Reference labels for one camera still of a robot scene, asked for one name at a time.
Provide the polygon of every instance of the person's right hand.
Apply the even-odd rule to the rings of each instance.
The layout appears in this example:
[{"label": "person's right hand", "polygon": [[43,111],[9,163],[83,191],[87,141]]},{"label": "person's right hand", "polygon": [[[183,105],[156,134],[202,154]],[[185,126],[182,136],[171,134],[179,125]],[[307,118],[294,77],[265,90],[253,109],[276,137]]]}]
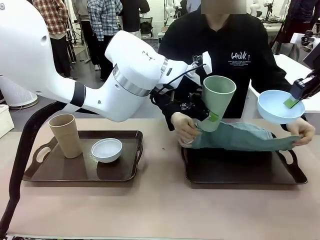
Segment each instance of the person's right hand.
[{"label": "person's right hand", "polygon": [[193,119],[181,112],[172,114],[171,123],[179,140],[182,140],[185,144],[192,142],[200,135]]}]

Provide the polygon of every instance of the cup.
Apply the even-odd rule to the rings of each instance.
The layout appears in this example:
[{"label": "cup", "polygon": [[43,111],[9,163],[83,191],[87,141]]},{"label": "cup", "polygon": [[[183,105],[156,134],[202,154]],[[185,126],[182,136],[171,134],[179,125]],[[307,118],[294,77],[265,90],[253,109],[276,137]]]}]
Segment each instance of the cup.
[{"label": "cup", "polygon": [[49,120],[49,126],[67,159],[78,157],[82,153],[75,116],[61,114]]},{"label": "cup", "polygon": [[201,98],[210,113],[208,118],[197,122],[200,129],[213,132],[218,128],[236,89],[236,84],[224,76],[208,76],[203,81]]}]

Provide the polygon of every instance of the black tray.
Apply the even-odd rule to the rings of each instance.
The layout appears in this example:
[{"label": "black tray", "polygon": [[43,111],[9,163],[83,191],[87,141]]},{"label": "black tray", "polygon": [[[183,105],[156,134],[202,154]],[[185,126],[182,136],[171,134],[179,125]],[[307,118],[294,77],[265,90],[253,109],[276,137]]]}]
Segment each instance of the black tray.
[{"label": "black tray", "polygon": [[299,185],[307,183],[293,150],[293,162],[278,151],[182,148],[185,175],[193,184]]},{"label": "black tray", "polygon": [[[127,182],[136,175],[143,152],[143,134],[140,131],[79,131],[82,154],[65,158],[56,138],[39,147],[32,163],[23,176],[30,182]],[[94,143],[101,139],[115,138],[122,142],[121,156],[110,163],[98,162],[91,153]],[[50,148],[42,162],[37,155]]]}]

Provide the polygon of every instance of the green cloth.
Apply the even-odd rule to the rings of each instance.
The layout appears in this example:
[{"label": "green cloth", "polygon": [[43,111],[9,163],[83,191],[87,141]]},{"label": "green cloth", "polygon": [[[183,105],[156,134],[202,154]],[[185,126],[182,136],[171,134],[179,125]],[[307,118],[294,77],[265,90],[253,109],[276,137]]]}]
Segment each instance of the green cloth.
[{"label": "green cloth", "polygon": [[226,150],[264,152],[291,150],[293,142],[300,139],[299,136],[285,138],[273,138],[270,131],[248,123],[224,123],[220,122],[215,131],[201,131],[192,142],[193,149],[220,148]]}]

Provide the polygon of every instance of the brown cup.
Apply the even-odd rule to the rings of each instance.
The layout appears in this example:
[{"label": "brown cup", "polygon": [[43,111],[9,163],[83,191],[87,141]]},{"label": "brown cup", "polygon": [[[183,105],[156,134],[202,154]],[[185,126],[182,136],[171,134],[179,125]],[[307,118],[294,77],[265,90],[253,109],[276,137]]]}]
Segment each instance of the brown cup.
[{"label": "brown cup", "polygon": [[67,159],[78,157],[82,153],[75,116],[61,114],[49,120],[49,126]]}]

